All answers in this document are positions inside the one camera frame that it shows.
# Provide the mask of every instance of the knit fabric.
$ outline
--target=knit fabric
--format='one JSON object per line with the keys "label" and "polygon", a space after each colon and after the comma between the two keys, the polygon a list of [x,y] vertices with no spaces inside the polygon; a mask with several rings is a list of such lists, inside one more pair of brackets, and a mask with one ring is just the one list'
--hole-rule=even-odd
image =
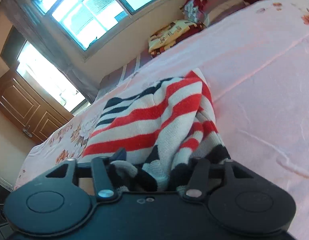
{"label": "knit fabric", "polygon": [[[112,156],[107,171],[119,191],[181,190],[196,159],[230,158],[215,123],[209,88],[195,69],[133,97],[110,99],[81,161]],[[121,147],[127,154],[113,155]]]}

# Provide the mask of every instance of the door handle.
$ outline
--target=door handle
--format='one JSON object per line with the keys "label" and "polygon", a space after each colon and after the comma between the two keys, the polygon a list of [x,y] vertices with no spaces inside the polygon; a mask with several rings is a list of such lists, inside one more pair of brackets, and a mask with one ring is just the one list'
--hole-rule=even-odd
{"label": "door handle", "polygon": [[27,136],[29,136],[30,138],[32,138],[32,133],[30,133],[29,131],[28,131],[28,129],[30,128],[30,125],[28,125],[27,126],[27,129],[26,128],[23,128],[22,129],[22,132],[25,134],[25,135],[27,135]]}

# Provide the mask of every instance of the gray curtain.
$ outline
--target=gray curtain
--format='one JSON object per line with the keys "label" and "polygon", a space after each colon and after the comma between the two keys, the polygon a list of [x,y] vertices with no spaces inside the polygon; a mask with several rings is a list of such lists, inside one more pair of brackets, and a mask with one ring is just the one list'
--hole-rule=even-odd
{"label": "gray curtain", "polygon": [[0,6],[24,38],[56,66],[90,103],[93,103],[98,94],[97,85],[93,85],[92,81],[72,64],[26,0],[2,0]]}

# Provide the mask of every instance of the metal screw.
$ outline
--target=metal screw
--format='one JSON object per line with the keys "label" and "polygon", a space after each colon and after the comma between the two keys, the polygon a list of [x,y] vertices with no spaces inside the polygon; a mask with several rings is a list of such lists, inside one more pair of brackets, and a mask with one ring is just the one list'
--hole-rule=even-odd
{"label": "metal screw", "polygon": [[109,198],[114,195],[114,192],[110,189],[103,189],[98,192],[98,195],[101,198]]}
{"label": "metal screw", "polygon": [[145,199],[145,201],[147,201],[147,202],[153,202],[153,201],[154,201],[154,198],[153,198],[153,197],[147,197],[147,198]]}
{"label": "metal screw", "polygon": [[200,197],[202,195],[202,192],[198,189],[189,189],[185,193],[188,197]]}

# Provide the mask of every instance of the black plastic base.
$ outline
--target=black plastic base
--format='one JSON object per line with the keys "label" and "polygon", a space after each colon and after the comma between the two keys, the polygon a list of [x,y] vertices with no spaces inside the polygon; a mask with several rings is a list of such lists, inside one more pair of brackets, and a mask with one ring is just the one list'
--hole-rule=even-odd
{"label": "black plastic base", "polygon": [[[237,162],[199,160],[186,190],[200,190],[200,197],[177,192],[105,197],[98,193],[115,190],[103,161],[64,162],[10,194],[5,214],[18,231],[10,239],[293,239],[286,233],[296,212],[292,197]],[[221,183],[209,188],[203,174]],[[77,187],[78,178],[92,175],[96,197]]]}

